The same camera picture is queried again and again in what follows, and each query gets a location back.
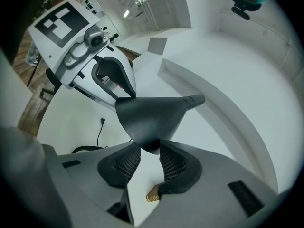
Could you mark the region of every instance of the wooden floor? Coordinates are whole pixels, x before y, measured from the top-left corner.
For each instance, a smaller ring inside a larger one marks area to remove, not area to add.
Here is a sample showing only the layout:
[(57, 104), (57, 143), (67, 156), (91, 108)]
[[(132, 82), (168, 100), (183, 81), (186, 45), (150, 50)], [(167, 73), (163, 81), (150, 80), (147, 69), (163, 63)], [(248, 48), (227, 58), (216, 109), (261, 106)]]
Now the wooden floor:
[[(18, 54), (13, 63), (13, 69), (19, 75), (25, 85), (28, 84), (30, 76), (34, 70), (34, 67), (25, 62), (25, 58), (29, 50), (28, 48), (31, 42), (31, 37), (29, 33), (26, 32), (19, 47)], [(128, 51), (125, 51), (123, 49), (121, 50), (131, 61), (138, 57)], [(37, 136), (43, 115), (53, 97), (47, 93), (44, 93), (43, 98), (40, 98), (40, 92), (42, 88), (54, 90), (53, 85), (46, 76), (45, 72), (47, 69), (48, 66), (43, 60), (41, 60), (29, 85), (29, 89), (33, 92), (33, 96), (30, 99), (18, 124), (18, 128), (20, 130), (33, 136)]]

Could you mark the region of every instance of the black mesh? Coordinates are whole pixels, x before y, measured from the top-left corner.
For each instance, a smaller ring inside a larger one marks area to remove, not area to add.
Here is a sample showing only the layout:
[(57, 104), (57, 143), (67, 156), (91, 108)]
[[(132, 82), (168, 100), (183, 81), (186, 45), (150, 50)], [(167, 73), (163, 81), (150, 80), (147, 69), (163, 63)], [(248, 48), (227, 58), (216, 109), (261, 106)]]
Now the black mesh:
[(129, 181), (140, 162), (141, 148), (133, 146), (123, 156), (115, 159), (112, 167)]
[(111, 187), (126, 188), (140, 162), (141, 148), (132, 143), (103, 158), (97, 169)]
[(187, 167), (186, 159), (166, 146), (161, 146), (160, 162), (163, 167), (165, 181), (179, 177)]

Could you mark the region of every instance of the machine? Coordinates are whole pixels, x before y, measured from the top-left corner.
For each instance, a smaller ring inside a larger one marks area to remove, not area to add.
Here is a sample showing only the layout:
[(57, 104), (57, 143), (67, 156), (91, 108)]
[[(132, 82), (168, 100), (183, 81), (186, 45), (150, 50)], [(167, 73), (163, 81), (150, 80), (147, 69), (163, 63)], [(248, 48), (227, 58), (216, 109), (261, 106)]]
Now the machine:
[[(136, 97), (128, 59), (109, 45), (97, 22), (95, 15), (67, 0), (29, 31), (63, 85), (77, 86), (115, 107), (133, 141), (57, 156), (54, 148), (31, 136), (1, 131), (0, 170), (22, 205), (46, 227), (133, 227), (127, 184), (142, 148), (159, 154), (165, 182), (159, 186), (159, 205), (140, 227), (258, 225), (276, 202), (273, 190), (228, 157), (171, 141), (186, 112), (204, 104), (205, 97)], [(118, 98), (103, 84), (104, 76), (130, 97)]]
[(114, 107), (118, 97), (104, 84), (109, 77), (130, 96), (136, 83), (128, 58), (96, 25), (99, 18), (74, 0), (50, 9), (30, 27), (35, 45), (60, 82), (78, 87)]

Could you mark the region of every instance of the black cable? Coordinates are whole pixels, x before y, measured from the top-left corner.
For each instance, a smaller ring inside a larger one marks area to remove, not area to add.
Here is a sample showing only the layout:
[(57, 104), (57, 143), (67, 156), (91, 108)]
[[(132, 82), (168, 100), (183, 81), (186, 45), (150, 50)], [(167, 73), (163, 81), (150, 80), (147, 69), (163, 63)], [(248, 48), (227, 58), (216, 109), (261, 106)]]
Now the black cable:
[(76, 148), (72, 152), (72, 154), (75, 154), (75, 153), (77, 153), (79, 151), (93, 151), (93, 150), (100, 150), (100, 149), (102, 149), (102, 148), (96, 147), (96, 146), (80, 146), (80, 147)]
[(101, 129), (100, 129), (100, 131), (99, 131), (99, 135), (100, 135), (100, 133), (101, 133), (101, 130), (103, 129), (103, 124), (101, 124)]

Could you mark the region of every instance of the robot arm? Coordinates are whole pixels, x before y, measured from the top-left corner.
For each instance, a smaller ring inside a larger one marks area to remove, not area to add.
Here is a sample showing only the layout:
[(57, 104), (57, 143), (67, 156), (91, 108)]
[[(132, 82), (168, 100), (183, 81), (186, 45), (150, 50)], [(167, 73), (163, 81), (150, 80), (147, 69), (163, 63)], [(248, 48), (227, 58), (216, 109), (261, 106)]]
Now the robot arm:
[(78, 87), (90, 98), (114, 107), (117, 96), (103, 77), (131, 97), (136, 83), (128, 58), (110, 44), (96, 25), (99, 18), (74, 0), (66, 0), (42, 15), (29, 32), (49, 68), (67, 88)]

